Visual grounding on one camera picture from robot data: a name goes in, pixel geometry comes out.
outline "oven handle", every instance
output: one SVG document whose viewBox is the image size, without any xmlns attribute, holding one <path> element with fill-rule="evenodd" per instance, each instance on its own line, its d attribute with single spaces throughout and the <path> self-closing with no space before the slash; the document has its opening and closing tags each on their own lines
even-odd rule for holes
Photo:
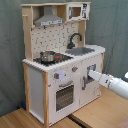
<svg viewBox="0 0 128 128">
<path fill-rule="evenodd" d="M 71 80 L 71 81 L 69 81 L 68 83 L 66 83 L 66 84 L 61 84 L 61 85 L 59 85 L 59 87 L 66 87 L 66 86 L 68 86 L 68 85 L 70 85 L 71 83 L 73 83 L 73 81 Z"/>
<path fill-rule="evenodd" d="M 85 78 L 85 76 L 83 76 L 83 80 L 84 80 L 84 86 L 82 86 L 82 90 L 85 90 L 87 84 L 87 79 Z"/>
</svg>

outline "table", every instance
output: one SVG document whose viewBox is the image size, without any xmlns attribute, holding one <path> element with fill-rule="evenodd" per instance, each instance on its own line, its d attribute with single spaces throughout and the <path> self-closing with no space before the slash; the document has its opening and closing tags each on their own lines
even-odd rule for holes
<svg viewBox="0 0 128 128">
<path fill-rule="evenodd" d="M 128 101 L 101 87 L 100 98 L 77 110 L 71 117 L 87 128 L 115 128 L 128 118 Z"/>
<path fill-rule="evenodd" d="M 23 109 L 0 117 L 0 128 L 44 128 L 44 125 Z M 64 118 L 50 128 L 81 128 L 69 118 Z"/>
</svg>

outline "burner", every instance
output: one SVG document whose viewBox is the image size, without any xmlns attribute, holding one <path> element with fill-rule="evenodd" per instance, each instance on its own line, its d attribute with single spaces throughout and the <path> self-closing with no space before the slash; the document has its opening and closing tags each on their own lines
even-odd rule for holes
<svg viewBox="0 0 128 128">
<path fill-rule="evenodd" d="M 58 63 L 64 62 L 64 61 L 69 60 L 69 59 L 73 59 L 73 57 L 70 57 L 70 56 L 67 56 L 67 55 L 63 55 L 63 54 L 61 54 L 61 55 L 63 56 L 61 60 L 45 62 L 45 61 L 41 61 L 41 58 L 36 58 L 33 61 L 48 67 L 48 66 L 52 66 L 54 64 L 58 64 Z"/>
</svg>

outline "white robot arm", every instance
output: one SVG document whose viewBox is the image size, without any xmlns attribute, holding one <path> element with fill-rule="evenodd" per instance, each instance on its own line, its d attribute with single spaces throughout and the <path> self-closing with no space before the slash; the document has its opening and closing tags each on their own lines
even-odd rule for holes
<svg viewBox="0 0 128 128">
<path fill-rule="evenodd" d="M 114 78 L 111 75 L 101 74 L 99 72 L 90 70 L 89 74 L 94 80 L 98 81 L 101 85 L 115 92 L 117 95 L 128 100 L 128 83 L 119 78 Z"/>
</svg>

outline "wall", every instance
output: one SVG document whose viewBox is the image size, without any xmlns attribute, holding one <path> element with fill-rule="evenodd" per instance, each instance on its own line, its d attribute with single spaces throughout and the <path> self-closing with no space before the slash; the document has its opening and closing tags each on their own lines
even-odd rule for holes
<svg viewBox="0 0 128 128">
<path fill-rule="evenodd" d="M 128 1 L 90 1 L 86 43 L 105 47 L 104 72 L 122 77 L 128 71 Z M 20 4 L 35 2 L 66 1 L 0 0 L 0 116 L 14 111 L 21 101 L 25 101 L 22 66 L 25 54 Z"/>
</svg>

